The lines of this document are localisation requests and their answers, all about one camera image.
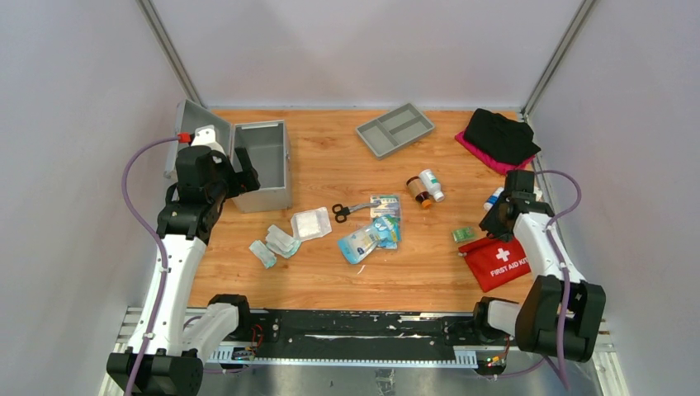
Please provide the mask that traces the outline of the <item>red first aid pouch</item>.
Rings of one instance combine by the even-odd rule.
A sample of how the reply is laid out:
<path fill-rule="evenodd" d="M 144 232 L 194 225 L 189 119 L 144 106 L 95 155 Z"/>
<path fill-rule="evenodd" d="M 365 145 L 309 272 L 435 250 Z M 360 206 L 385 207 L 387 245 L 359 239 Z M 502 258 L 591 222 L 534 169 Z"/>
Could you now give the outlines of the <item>red first aid pouch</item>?
<path fill-rule="evenodd" d="M 489 292 L 531 272 L 527 256 L 517 239 L 504 242 L 481 238 L 458 248 L 480 288 Z"/>

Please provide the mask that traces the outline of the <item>teal white bandage packet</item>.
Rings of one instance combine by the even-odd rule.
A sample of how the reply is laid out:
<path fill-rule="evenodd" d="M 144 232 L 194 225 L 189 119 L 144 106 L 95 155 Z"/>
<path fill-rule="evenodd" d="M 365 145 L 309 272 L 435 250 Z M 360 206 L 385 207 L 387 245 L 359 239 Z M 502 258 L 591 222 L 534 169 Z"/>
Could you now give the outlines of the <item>teal white bandage packet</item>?
<path fill-rule="evenodd" d="M 273 224 L 267 229 L 265 245 L 270 251 L 288 259 L 297 253 L 301 241 Z"/>

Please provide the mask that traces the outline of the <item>white gauze packet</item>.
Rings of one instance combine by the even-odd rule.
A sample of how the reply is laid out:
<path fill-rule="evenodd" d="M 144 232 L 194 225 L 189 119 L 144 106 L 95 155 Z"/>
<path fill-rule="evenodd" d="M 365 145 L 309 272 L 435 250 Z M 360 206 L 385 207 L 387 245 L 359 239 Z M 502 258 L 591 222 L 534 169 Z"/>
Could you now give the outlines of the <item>white gauze packet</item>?
<path fill-rule="evenodd" d="M 293 237 L 305 242 L 322 238 L 332 232 L 329 213 L 326 207 L 306 210 L 292 215 Z"/>

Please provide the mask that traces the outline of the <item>small teal bandage packet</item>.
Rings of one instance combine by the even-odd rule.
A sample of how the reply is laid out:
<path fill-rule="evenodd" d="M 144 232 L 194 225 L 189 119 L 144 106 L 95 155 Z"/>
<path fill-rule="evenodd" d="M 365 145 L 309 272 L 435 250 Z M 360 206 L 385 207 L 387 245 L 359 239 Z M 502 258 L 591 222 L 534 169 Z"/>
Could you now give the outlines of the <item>small teal bandage packet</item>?
<path fill-rule="evenodd" d="M 277 257 L 274 252 L 267 248 L 266 244 L 260 240 L 253 241 L 248 249 L 251 253 L 268 269 L 277 263 Z"/>

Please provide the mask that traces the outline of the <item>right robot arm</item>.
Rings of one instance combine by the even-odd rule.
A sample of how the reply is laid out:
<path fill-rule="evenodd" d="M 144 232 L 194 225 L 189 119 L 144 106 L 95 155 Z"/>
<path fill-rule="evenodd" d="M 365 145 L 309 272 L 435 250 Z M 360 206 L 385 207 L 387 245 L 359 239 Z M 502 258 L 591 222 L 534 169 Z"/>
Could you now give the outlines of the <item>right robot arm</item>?
<path fill-rule="evenodd" d="M 563 214 L 537 200 L 536 175 L 507 172 L 502 193 L 479 224 L 487 238 L 520 243 L 532 287 L 522 304 L 484 297 L 475 305 L 471 332 L 482 344 L 509 335 L 522 351 L 586 362 L 594 353 L 606 294 L 571 261 L 557 230 Z"/>

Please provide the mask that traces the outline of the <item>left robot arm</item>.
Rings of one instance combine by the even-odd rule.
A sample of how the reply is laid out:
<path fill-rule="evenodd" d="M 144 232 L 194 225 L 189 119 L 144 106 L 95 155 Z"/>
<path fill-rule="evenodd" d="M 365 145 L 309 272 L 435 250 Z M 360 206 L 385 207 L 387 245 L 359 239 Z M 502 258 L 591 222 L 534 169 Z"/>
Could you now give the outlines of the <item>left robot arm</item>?
<path fill-rule="evenodd" d="M 156 243 L 154 273 L 143 311 L 123 352 L 112 352 L 106 372 L 126 395 L 196 395 L 204 365 L 227 337 L 253 332 L 248 300 L 219 294 L 186 327 L 187 301 L 211 232 L 224 203 L 259 188 L 250 163 L 236 172 L 217 144 L 191 144 L 178 151 L 177 180 L 166 192 L 156 227 L 137 220 Z"/>

